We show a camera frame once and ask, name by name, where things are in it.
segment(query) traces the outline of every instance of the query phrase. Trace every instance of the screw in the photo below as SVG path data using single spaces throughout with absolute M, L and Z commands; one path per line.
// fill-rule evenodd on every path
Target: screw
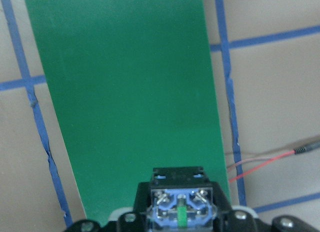
M 294 226 L 294 222 L 289 219 L 289 218 L 282 218 L 280 220 L 280 224 L 283 226 L 283 227 L 287 227 L 287 228 L 292 228 Z
M 81 232 L 90 232 L 95 227 L 91 221 L 86 221 L 81 224 Z
M 237 210 L 234 215 L 238 220 L 245 220 L 247 218 L 247 214 L 241 210 Z
M 125 222 L 131 223 L 136 220 L 136 215 L 134 213 L 127 213 L 124 216 Z
M 206 195 L 208 195 L 208 191 L 202 189 L 202 190 L 200 190 L 200 194 L 202 196 L 206 196 Z
M 156 191 L 156 192 L 154 193 L 154 196 L 159 197 L 159 196 L 161 196 L 162 194 L 163 194 L 162 191 Z

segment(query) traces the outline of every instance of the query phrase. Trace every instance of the black plastic part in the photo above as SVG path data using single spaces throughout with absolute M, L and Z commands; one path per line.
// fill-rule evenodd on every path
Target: black plastic part
M 281 221 L 282 219 L 289 219 L 292 221 L 293 226 L 287 227 L 284 226 Z M 272 221 L 272 232 L 319 232 L 316 228 L 302 221 L 301 219 L 291 216 L 291 215 L 282 215 L 276 217 Z
M 134 221 L 126 221 L 126 215 L 134 215 Z M 139 213 L 124 213 L 116 223 L 117 232 L 144 232 L 145 220 Z
M 155 168 L 150 182 L 139 183 L 133 211 L 122 214 L 118 221 L 110 221 L 105 227 L 92 220 L 80 220 L 65 232 L 83 232 L 83 223 L 93 223 L 90 232 L 148 232 L 146 213 L 151 205 L 151 189 L 181 189 L 181 188 L 212 188 L 213 203 L 218 208 L 217 216 L 213 220 L 212 232 L 320 232 L 309 224 L 294 216 L 283 215 L 276 217 L 272 226 L 253 218 L 250 213 L 242 211 L 246 216 L 239 218 L 237 210 L 232 210 L 228 199 L 217 182 L 209 181 L 202 167 Z M 293 221 L 292 227 L 285 227 L 282 218 Z M 188 228 L 172 230 L 172 232 L 188 232 Z
M 200 188 L 210 185 L 210 180 L 201 166 L 154 168 L 150 181 L 151 189 Z
M 304 146 L 295 148 L 294 153 L 296 155 L 298 155 L 298 154 L 302 154 L 302 153 L 306 153 L 306 152 L 311 152 L 311 151 L 316 150 L 318 148 L 320 148 L 320 141 L 309 143 Z
M 257 224 L 255 219 L 251 214 L 241 211 L 246 215 L 245 219 L 239 219 L 236 216 L 238 210 L 231 210 L 225 217 L 224 226 L 225 229 L 223 231 L 230 232 L 257 232 Z
M 134 212 L 144 214 L 151 205 L 149 185 L 149 182 L 139 183 L 133 205 Z
M 93 227 L 91 228 L 91 230 L 86 232 L 101 232 L 100 224 L 89 219 L 82 219 L 75 222 L 73 225 L 67 228 L 64 232 L 83 232 L 84 230 L 82 229 L 82 226 L 83 224 L 87 224 L 87 223 L 92 223 Z

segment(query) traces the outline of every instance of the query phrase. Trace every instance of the blue grid line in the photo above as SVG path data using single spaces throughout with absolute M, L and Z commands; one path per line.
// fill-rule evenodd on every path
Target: blue grid line
M 256 46 L 256 45 L 272 43 L 272 42 L 277 42 L 282 40 L 299 38 L 303 36 L 310 36 L 318 33 L 320 33 L 320 25 L 231 41 L 229 43 L 229 49 Z M 218 52 L 218 51 L 221 51 L 221 49 L 222 47 L 220 44 L 210 45 L 211 52 Z
M 218 21 L 218 29 L 221 40 L 221 52 L 222 52 L 222 63 L 224 70 L 224 80 L 225 80 L 225 89 L 226 96 L 229 106 L 229 116 L 230 116 L 230 125 L 232 132 L 232 150 L 233 150 L 233 159 L 237 163 L 241 161 L 241 150 L 239 145 L 239 132 L 238 132 L 238 122 L 236 114 L 236 103 L 235 103 L 235 92 L 234 85 L 231 78 L 231 59 L 229 51 L 229 41 L 227 33 L 227 23 L 225 16 L 225 7 L 224 0 L 215 0 L 216 7 L 216 16 Z M 236 174 L 240 175 L 243 173 L 242 166 L 239 165 L 236 167 Z M 243 178 L 240 178 L 236 181 L 239 203 L 242 206 L 247 206 L 246 201 L 246 190 L 245 190 L 245 181 Z
M 33 110 L 34 121 L 38 130 L 43 148 L 48 156 L 49 171 L 51 174 L 52 182 L 57 194 L 58 201 L 60 203 L 62 211 L 64 212 L 64 216 L 63 216 L 64 222 L 66 226 L 69 227 L 73 223 L 72 217 L 70 214 L 70 210 L 69 210 L 67 198 L 63 189 L 63 185 L 58 174 L 58 169 L 51 154 L 51 150 L 49 146 L 49 137 L 48 137 L 45 122 L 41 113 L 41 109 L 35 94 L 35 88 L 34 88 L 34 85 L 30 83 L 32 79 L 30 76 L 30 71 L 28 68 L 25 52 L 22 46 L 11 0 L 1 0 L 1 3 L 2 3 L 5 18 L 7 20 L 7 25 L 8 25 L 12 45 L 14 48 L 15 56 L 17 59 L 17 63 L 19 66 L 19 70 L 22 76 L 22 81 L 25 82 L 27 96 L 30 102 L 30 106 L 32 107 L 32 110 Z
M 18 89 L 25 87 L 26 85 L 38 85 L 46 83 L 46 77 L 44 75 L 34 76 L 26 79 L 17 79 L 12 81 L 6 81 L 0 83 L 0 91 L 7 91 L 12 89 Z
M 300 204 L 300 203 L 304 203 L 304 202 L 308 202 L 308 201 L 313 201 L 313 200 L 318 200 L 318 199 L 320 199 L 320 192 L 300 196 L 297 198 L 287 199 L 287 200 L 283 200 L 283 201 L 276 202 L 276 203 L 263 205 L 263 206 L 254 208 L 254 210 L 257 213 L 262 213 L 262 212 L 272 211 L 272 210 L 280 209 L 283 207 L 293 206 L 296 204 Z

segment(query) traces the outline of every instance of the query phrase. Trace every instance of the green panel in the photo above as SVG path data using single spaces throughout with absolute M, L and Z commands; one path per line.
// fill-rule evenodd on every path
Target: green panel
M 26 0 L 88 218 L 153 167 L 228 182 L 202 0 Z

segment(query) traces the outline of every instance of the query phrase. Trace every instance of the blue painter's tape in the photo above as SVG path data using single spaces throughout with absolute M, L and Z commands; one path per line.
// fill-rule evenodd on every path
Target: blue painter's tape
M 12 81 L 6 81 L 0 83 L 0 91 L 7 91 L 17 88 L 25 87 L 26 85 L 38 85 L 46 83 L 46 77 L 44 75 L 39 75 L 35 77 L 30 77 L 27 79 L 17 79 Z
M 219 35 L 221 40 L 221 52 L 222 52 L 222 62 L 223 62 L 223 70 L 224 70 L 225 89 L 226 89 L 226 96 L 228 99 L 229 113 L 230 113 L 229 116 L 230 116 L 231 132 L 232 132 L 233 159 L 234 159 L 234 162 L 237 163 L 241 161 L 241 151 L 240 151 L 240 145 L 238 141 L 239 132 L 238 132 L 238 123 L 237 123 L 237 115 L 236 115 L 234 85 L 231 78 L 231 59 L 230 59 L 230 51 L 229 51 L 224 0 L 215 0 L 215 7 L 216 7 L 216 14 L 217 14 Z M 241 165 L 237 166 L 236 174 L 240 175 L 242 173 L 243 173 L 242 166 Z M 238 197 L 239 197 L 240 205 L 247 206 L 245 182 L 243 178 L 240 178 L 237 180 L 237 188 L 238 188 Z
M 259 37 L 235 40 L 229 43 L 229 49 L 256 46 L 256 45 L 272 43 L 272 42 L 277 42 L 282 40 L 299 38 L 303 36 L 310 36 L 318 33 L 320 33 L 320 25 L 301 28 L 301 29 L 295 29 L 291 31 L 285 31 L 281 33 L 273 33 L 273 34 L 263 35 Z M 220 44 L 211 44 L 210 50 L 211 52 L 221 51 L 221 46 Z
M 211 52 L 221 51 L 221 45 L 220 44 L 210 44 L 210 51 Z
M 256 207 L 254 208 L 254 211 L 257 213 L 262 213 L 318 199 L 320 199 L 320 192 Z
M 1 2 L 2 2 L 4 15 L 7 20 L 7 24 L 8 24 L 14 52 L 15 52 L 15 56 L 16 56 L 18 66 L 20 69 L 20 73 L 22 76 L 22 81 L 25 82 L 24 85 L 25 85 L 25 88 L 27 91 L 27 96 L 28 96 L 30 105 L 33 110 L 34 121 L 35 121 L 37 130 L 38 130 L 43 148 L 48 156 L 49 171 L 51 174 L 52 182 L 53 182 L 61 209 L 64 211 L 64 217 L 63 217 L 64 222 L 65 222 L 66 226 L 69 227 L 73 223 L 72 217 L 70 214 L 70 210 L 69 210 L 68 202 L 67 202 L 66 195 L 65 195 L 65 192 L 63 189 L 63 185 L 62 185 L 62 182 L 61 182 L 59 174 L 58 174 L 58 169 L 57 169 L 57 166 L 54 162 L 54 159 L 53 159 L 51 151 L 50 151 L 49 137 L 48 137 L 45 122 L 44 122 L 44 119 L 43 119 L 43 116 L 41 113 L 41 109 L 40 109 L 40 106 L 38 104 L 38 100 L 37 100 L 37 97 L 35 94 L 35 88 L 34 88 L 34 85 L 30 82 L 30 81 L 32 81 L 32 79 L 30 76 L 30 72 L 29 72 L 26 56 L 24 53 L 24 49 L 23 49 L 23 46 L 21 43 L 21 38 L 20 38 L 16 18 L 14 15 L 13 7 L 12 7 L 10 0 L 1 0 Z M 39 77 L 34 80 L 41 81 L 41 80 L 43 80 L 43 78 Z

